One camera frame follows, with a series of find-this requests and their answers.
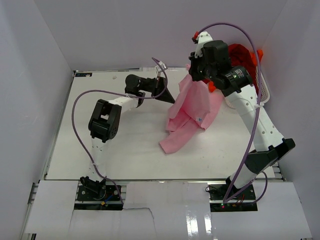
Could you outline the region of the black label sticker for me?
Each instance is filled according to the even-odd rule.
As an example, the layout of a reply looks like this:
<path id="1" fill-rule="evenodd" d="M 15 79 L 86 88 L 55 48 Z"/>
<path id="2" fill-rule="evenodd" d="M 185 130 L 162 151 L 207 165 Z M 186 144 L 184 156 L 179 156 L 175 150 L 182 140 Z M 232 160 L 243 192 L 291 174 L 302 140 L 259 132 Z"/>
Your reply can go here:
<path id="1" fill-rule="evenodd" d="M 77 72 L 75 73 L 74 77 L 75 78 L 80 78 L 80 77 L 91 77 L 93 74 L 91 72 Z"/>

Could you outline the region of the pink t shirt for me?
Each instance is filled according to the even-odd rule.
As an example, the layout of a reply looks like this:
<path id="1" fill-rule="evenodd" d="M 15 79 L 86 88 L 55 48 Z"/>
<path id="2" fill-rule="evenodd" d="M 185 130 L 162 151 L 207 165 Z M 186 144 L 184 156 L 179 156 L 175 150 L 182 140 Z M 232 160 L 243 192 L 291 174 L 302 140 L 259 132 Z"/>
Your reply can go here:
<path id="1" fill-rule="evenodd" d="M 217 117 L 224 101 L 222 93 L 210 91 L 207 80 L 193 81 L 187 74 L 178 84 L 179 94 L 167 111 L 168 136 L 159 142 L 165 154 L 179 151 L 200 130 L 206 130 Z"/>

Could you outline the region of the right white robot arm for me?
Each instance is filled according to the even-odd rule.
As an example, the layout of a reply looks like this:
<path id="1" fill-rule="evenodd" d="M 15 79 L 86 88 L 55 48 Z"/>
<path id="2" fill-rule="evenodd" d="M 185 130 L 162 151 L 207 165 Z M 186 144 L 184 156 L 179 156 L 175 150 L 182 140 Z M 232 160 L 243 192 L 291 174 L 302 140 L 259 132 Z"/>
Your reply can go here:
<path id="1" fill-rule="evenodd" d="M 258 95 L 249 72 L 241 65 L 232 65 L 225 42 L 198 40 L 189 59 L 192 80 L 212 81 L 236 109 L 251 134 L 254 150 L 245 155 L 241 169 L 226 181 L 226 195 L 236 200 L 243 195 L 244 186 L 282 159 L 296 144 L 293 139 L 285 138 L 277 130 L 264 107 L 258 104 Z"/>

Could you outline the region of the dark red t shirt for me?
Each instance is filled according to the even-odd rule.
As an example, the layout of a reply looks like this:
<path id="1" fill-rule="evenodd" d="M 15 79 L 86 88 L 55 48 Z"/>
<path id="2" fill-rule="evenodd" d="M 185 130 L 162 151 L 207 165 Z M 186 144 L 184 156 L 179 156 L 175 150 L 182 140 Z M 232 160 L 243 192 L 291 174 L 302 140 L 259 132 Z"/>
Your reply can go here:
<path id="1" fill-rule="evenodd" d="M 242 88 L 246 85 L 256 85 L 256 66 L 248 49 L 241 44 L 228 45 L 231 70 L 225 75 L 229 85 L 215 86 L 225 90 L 232 86 Z"/>

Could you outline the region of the white plastic basket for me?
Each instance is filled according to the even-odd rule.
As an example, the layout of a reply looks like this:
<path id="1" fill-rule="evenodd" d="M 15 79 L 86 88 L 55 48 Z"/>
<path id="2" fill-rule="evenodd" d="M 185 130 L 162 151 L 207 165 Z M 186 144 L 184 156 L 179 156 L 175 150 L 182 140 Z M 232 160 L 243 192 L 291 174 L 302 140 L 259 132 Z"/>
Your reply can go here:
<path id="1" fill-rule="evenodd" d="M 255 77 L 257 82 L 259 80 L 258 67 L 256 67 L 256 70 L 255 70 Z M 261 104 L 266 104 L 270 100 L 270 91 L 268 89 L 267 83 L 265 81 L 265 78 L 262 72 L 260 73 L 260 78 L 261 78 Z M 225 98 L 225 103 L 231 109 L 235 109 L 235 107 L 232 106 L 232 104 L 226 98 Z"/>

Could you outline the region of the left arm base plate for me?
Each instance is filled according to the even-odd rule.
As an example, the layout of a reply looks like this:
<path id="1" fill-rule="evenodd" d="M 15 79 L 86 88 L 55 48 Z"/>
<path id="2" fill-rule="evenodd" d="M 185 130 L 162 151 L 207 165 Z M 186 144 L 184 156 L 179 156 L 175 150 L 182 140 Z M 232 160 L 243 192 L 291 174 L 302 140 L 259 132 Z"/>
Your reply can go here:
<path id="1" fill-rule="evenodd" d="M 80 178 L 74 209 L 88 211 L 121 211 L 123 204 L 120 199 L 122 186 L 108 184 L 105 179 L 94 181 L 88 176 Z"/>

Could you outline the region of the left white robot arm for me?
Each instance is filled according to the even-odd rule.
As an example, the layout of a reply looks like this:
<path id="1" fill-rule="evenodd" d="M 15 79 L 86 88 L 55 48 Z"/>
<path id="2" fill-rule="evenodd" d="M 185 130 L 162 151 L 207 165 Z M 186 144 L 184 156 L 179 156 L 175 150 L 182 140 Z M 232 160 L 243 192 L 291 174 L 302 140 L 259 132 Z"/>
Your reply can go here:
<path id="1" fill-rule="evenodd" d="M 91 137 L 93 152 L 97 156 L 94 156 L 86 148 L 75 126 L 75 108 L 78 100 L 85 94 L 94 92 L 118 96 L 118 98 L 109 101 L 99 99 L 96 102 L 92 115 L 89 119 L 88 130 Z M 125 78 L 124 94 L 93 89 L 81 93 L 74 101 L 71 111 L 73 131 L 80 145 L 89 156 L 91 162 L 90 166 L 93 168 L 92 172 L 96 173 L 102 179 L 102 182 L 113 182 L 113 180 L 99 173 L 97 164 L 99 159 L 98 155 L 103 151 L 107 141 L 112 140 L 118 133 L 121 114 L 140 107 L 144 100 L 147 99 L 146 93 L 151 94 L 149 97 L 150 99 L 156 99 L 170 104 L 175 103 L 175 99 L 168 90 L 168 77 L 162 77 L 160 74 L 155 78 L 143 78 L 134 74 L 129 74 Z"/>

